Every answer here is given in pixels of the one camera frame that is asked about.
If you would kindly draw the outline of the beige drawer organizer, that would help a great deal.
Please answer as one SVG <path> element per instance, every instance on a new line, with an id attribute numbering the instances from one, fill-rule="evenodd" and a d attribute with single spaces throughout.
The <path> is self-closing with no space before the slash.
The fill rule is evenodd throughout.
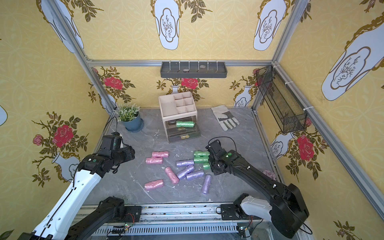
<path id="1" fill-rule="evenodd" d="M 198 112 L 191 92 L 182 92 L 159 97 L 164 129 L 169 143 L 179 142 L 200 136 L 197 126 Z M 178 128 L 177 121 L 195 123 L 192 128 Z"/>

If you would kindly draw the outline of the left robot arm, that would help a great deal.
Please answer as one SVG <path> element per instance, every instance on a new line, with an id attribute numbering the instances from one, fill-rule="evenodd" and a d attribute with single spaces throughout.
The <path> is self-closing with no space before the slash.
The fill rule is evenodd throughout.
<path id="1" fill-rule="evenodd" d="M 101 225 L 125 217 L 124 200 L 108 197 L 95 211 L 72 226 L 77 213 L 94 187 L 110 170 L 135 158 L 135 150 L 127 146 L 118 150 L 99 150 L 87 155 L 76 169 L 72 183 L 48 215 L 21 240 L 85 240 Z"/>

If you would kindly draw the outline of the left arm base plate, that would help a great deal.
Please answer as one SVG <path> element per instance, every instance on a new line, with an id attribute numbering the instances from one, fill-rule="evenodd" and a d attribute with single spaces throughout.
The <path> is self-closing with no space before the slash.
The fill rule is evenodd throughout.
<path id="1" fill-rule="evenodd" d="M 132 224 L 138 223 L 141 218 L 141 213 L 142 206 L 125 206 L 121 221 Z"/>

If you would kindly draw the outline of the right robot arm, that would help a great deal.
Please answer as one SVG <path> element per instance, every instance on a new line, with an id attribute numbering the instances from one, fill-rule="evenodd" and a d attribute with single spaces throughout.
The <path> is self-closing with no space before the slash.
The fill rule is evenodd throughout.
<path id="1" fill-rule="evenodd" d="M 255 216 L 271 222 L 283 236 L 293 238 L 310 215 L 299 188 L 271 179 L 234 150 L 227 152 L 213 144 L 207 150 L 214 175 L 232 174 L 267 198 L 264 201 L 241 194 L 234 201 L 235 214 L 241 219 Z"/>

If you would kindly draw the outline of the green trash bag roll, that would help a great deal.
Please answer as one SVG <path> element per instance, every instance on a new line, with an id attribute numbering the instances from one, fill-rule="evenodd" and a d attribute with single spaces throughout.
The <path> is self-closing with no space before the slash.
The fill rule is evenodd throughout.
<path id="1" fill-rule="evenodd" d="M 204 170 L 210 170 L 211 169 L 211 166 L 209 163 L 203 163 L 203 169 Z"/>
<path id="2" fill-rule="evenodd" d="M 176 121 L 177 128 L 193 128 L 194 126 L 194 121 Z"/>
<path id="3" fill-rule="evenodd" d="M 194 151 L 194 157 L 207 157 L 210 153 L 208 151 Z"/>
<path id="4" fill-rule="evenodd" d="M 194 158 L 195 164 L 204 164 L 204 163 L 208 163 L 208 162 L 209 162 L 208 156 Z"/>

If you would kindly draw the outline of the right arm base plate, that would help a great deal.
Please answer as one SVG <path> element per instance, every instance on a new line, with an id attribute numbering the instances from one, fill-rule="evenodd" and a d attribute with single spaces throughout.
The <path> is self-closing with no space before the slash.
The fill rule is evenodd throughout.
<path id="1" fill-rule="evenodd" d="M 242 214 L 240 208 L 234 204 L 222 204 L 220 205 L 220 212 L 223 221 L 242 220 Z"/>

